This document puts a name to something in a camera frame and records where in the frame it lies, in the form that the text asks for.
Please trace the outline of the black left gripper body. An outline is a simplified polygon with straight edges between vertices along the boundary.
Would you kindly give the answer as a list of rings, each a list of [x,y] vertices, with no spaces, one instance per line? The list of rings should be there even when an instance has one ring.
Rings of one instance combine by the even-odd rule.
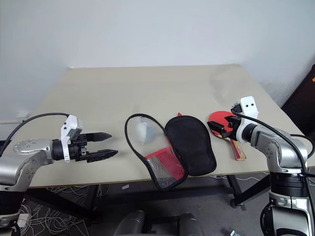
[[[80,134],[76,140],[71,139],[68,145],[70,159],[76,162],[87,160],[87,143],[88,139],[86,134]]]

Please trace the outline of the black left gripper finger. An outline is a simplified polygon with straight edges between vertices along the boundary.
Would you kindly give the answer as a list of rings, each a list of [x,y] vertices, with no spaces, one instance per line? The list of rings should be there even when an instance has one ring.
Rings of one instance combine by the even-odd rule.
[[[104,133],[104,132],[88,133],[88,134],[85,134],[85,136],[86,136],[87,142],[101,142],[112,137],[112,135]]]
[[[88,163],[102,161],[110,157],[113,157],[117,153],[118,153],[117,150],[112,150],[112,149],[104,149],[104,150],[99,150],[97,152],[89,152],[86,155],[86,161]]]

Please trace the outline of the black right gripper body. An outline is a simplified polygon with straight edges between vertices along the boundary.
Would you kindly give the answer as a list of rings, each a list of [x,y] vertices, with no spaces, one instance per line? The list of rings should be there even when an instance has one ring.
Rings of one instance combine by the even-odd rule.
[[[239,116],[226,116],[224,119],[228,122],[228,127],[232,129],[232,134],[236,135],[242,118]]]

